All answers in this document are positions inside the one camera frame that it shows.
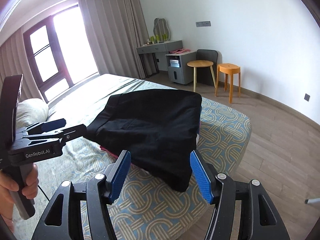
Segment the person's left hand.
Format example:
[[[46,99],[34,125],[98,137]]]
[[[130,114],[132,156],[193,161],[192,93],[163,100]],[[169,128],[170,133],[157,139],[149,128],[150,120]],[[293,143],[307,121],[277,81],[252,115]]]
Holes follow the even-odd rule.
[[[22,194],[27,199],[34,199],[37,196],[38,184],[39,184],[38,175],[39,173],[38,173],[37,165],[33,164],[33,168],[26,178],[27,185],[22,189]],[[19,190],[19,185],[7,174],[4,174],[1,171],[0,188],[1,188],[1,202],[0,202],[1,217],[4,219],[10,231],[14,232],[12,215],[13,215],[13,208],[14,208],[15,202],[10,195],[10,191],[17,192]]]

